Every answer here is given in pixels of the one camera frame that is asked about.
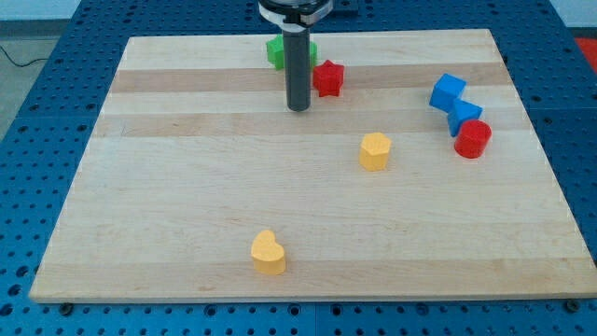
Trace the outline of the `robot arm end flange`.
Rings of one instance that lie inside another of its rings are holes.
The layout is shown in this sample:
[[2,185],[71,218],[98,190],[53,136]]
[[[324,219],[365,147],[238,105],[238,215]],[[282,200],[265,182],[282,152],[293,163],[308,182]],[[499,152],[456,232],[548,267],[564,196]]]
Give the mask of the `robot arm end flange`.
[[334,8],[332,0],[258,0],[260,15],[278,26],[310,27]]

